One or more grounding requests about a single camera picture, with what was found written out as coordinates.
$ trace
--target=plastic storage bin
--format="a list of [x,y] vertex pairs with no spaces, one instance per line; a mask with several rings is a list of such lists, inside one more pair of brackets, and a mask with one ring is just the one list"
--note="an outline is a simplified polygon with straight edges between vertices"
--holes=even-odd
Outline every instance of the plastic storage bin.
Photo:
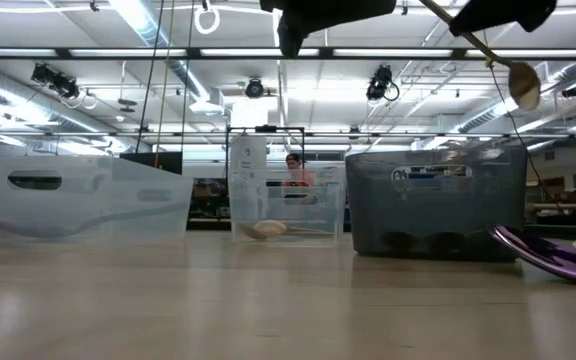
[[[343,234],[345,174],[342,169],[308,171],[314,184],[283,186],[288,171],[242,170],[229,175],[232,236],[235,242],[296,246],[334,246]],[[286,232],[263,240],[245,227],[268,220]]]
[[360,255],[512,261],[488,235],[522,228],[520,147],[366,153],[346,158],[353,243]]
[[0,241],[179,242],[192,187],[111,157],[0,157]]

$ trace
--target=metal rod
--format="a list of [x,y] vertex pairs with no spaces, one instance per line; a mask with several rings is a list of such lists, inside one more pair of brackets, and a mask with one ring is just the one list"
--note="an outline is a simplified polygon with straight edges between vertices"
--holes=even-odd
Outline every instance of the metal rod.
[[[437,15],[443,22],[445,22],[446,25],[450,26],[450,23],[452,22],[453,17],[450,14],[448,14],[448,12],[446,10],[444,10],[441,6],[437,5],[432,0],[419,0],[419,2],[424,4],[424,6],[426,6],[430,11],[435,13],[435,15]],[[497,56],[497,54],[492,52],[492,50],[490,50],[490,48],[488,48],[488,46],[486,46],[484,43],[479,41],[479,39],[477,39],[477,37],[475,35],[473,35],[471,33],[463,33],[463,34],[461,34],[461,36],[463,36],[463,38],[468,40],[468,42],[471,43],[472,46],[479,49],[479,51],[484,53],[491,60],[496,61],[502,65],[506,65],[506,66],[511,65],[511,62],[509,60],[506,60],[504,58]]]
[[[208,131],[197,131],[197,132],[187,132],[185,136],[187,137],[223,137],[230,134],[239,134],[235,132],[208,132]],[[51,132],[51,133],[41,133],[41,132],[21,132],[21,131],[0,131],[0,135],[5,136],[25,136],[25,137],[48,137],[48,138],[57,138],[57,137],[68,137],[68,136],[81,136],[81,137],[98,137],[98,136],[113,136],[113,137],[133,137],[136,136],[137,133],[135,132],[113,132],[113,133],[91,133],[91,132]],[[285,132],[285,133],[253,133],[249,132],[248,136],[265,136],[265,137],[290,137],[296,134]],[[501,138],[517,138],[517,134],[515,133],[467,133],[467,134],[459,134],[459,133],[440,133],[440,132],[389,132],[389,133],[339,133],[339,132],[308,132],[305,131],[303,138],[348,138],[351,135],[353,137],[361,137],[361,138],[421,138],[421,137],[448,137],[450,139],[468,139],[468,138],[493,138],[493,139],[501,139]],[[146,133],[142,135],[144,138],[156,138],[156,133]],[[162,132],[161,137],[178,137],[179,132]],[[568,139],[568,138],[576,138],[576,134],[521,134],[522,139]]]

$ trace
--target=purple plate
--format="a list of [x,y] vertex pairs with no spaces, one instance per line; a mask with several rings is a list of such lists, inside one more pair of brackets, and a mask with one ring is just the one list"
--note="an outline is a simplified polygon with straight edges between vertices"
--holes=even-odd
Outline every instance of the purple plate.
[[492,226],[489,231],[495,240],[514,250],[522,260],[566,280],[576,281],[576,251],[502,225]]

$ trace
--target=floor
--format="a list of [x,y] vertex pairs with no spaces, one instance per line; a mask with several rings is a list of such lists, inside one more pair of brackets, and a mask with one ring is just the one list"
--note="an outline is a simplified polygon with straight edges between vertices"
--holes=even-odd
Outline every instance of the floor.
[[576,359],[576,285],[228,239],[0,243],[0,359]]

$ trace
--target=ceiling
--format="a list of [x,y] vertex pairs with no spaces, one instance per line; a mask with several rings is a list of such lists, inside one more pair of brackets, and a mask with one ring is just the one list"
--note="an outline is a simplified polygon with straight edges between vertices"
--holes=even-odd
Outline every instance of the ceiling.
[[[143,47],[144,43],[118,12],[106,1],[97,1],[101,11],[87,10],[88,1],[77,0],[24,0],[0,1],[0,47]],[[450,1],[438,1],[443,6]],[[456,11],[465,1],[453,5]],[[161,1],[152,1],[159,8]],[[273,15],[259,11],[259,4],[252,0],[213,0],[213,6],[221,8],[220,24],[211,34],[199,33],[191,21],[188,9],[192,1],[176,1],[170,40],[178,47],[275,47]],[[172,1],[164,1],[169,8]],[[468,47],[462,38],[454,38],[447,26],[425,10],[417,1],[408,1],[408,15],[401,15],[401,5],[391,15],[333,27],[327,31],[311,34],[304,47]],[[67,11],[47,10],[61,8]],[[162,24],[169,27],[173,11],[163,12]],[[200,19],[210,26],[209,15]],[[483,33],[476,34],[483,39]],[[558,9],[546,23],[533,33],[526,33],[518,25],[505,25],[486,32],[491,48],[516,47],[576,48],[576,1],[560,0]],[[186,131],[212,131],[225,128],[227,117],[206,116],[193,113],[185,106],[183,84],[174,74],[167,73],[162,61],[154,63],[152,91],[146,98],[146,84],[151,71],[151,61],[133,60],[126,63],[122,85],[121,61],[75,61],[33,59],[2,60],[0,74],[27,86],[34,91],[59,101],[56,94],[37,86],[30,80],[36,63],[48,63],[53,69],[77,79],[77,84],[97,98],[94,108],[79,106],[81,112],[119,131],[134,131],[142,120],[156,131],[160,120],[163,131],[180,131],[186,121]],[[391,104],[371,107],[365,97],[369,78],[381,64],[388,64],[396,76],[401,97]],[[532,62],[543,82],[570,62]],[[278,74],[284,74],[287,116],[284,125],[303,126],[312,131],[348,131],[360,126],[371,132],[449,132],[466,114],[498,102],[500,97],[490,70],[483,61],[380,61],[356,60],[193,60],[188,64],[199,81],[210,88],[221,89],[226,104],[244,100],[242,83],[251,77],[260,78],[267,88],[277,89]],[[495,68],[496,78],[504,96],[507,96],[507,71]],[[119,111],[119,97],[138,103],[132,114]],[[269,109],[269,122],[280,124],[278,97],[263,100]],[[81,99],[69,102],[77,105]],[[91,105],[87,99],[85,105]],[[542,98],[542,105],[530,113],[515,112],[521,126],[551,114],[562,107],[573,106],[576,98],[564,99],[559,93]],[[118,121],[117,116],[126,119]],[[545,127],[557,128],[553,122]],[[512,126],[506,117],[488,122],[473,132],[509,132]],[[386,138],[379,146],[407,145],[414,138]],[[155,138],[147,138],[153,144]],[[179,143],[178,138],[163,137],[163,144]],[[222,143],[223,136],[206,138],[189,137],[187,143]],[[347,138],[312,138],[315,143],[348,142]]]

